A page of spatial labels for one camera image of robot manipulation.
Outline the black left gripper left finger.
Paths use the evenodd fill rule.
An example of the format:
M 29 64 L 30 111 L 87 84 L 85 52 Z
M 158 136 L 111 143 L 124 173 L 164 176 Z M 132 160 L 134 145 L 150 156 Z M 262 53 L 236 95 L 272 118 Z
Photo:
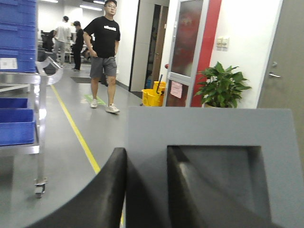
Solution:
M 69 202 L 31 228 L 118 228 L 126 189 L 126 150 L 114 148 L 100 172 Z

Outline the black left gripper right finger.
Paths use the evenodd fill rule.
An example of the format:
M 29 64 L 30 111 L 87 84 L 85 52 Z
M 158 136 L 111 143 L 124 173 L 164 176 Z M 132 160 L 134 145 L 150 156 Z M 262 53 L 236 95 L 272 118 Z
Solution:
M 168 207 L 174 228 L 277 228 L 199 174 L 179 146 L 167 147 Z

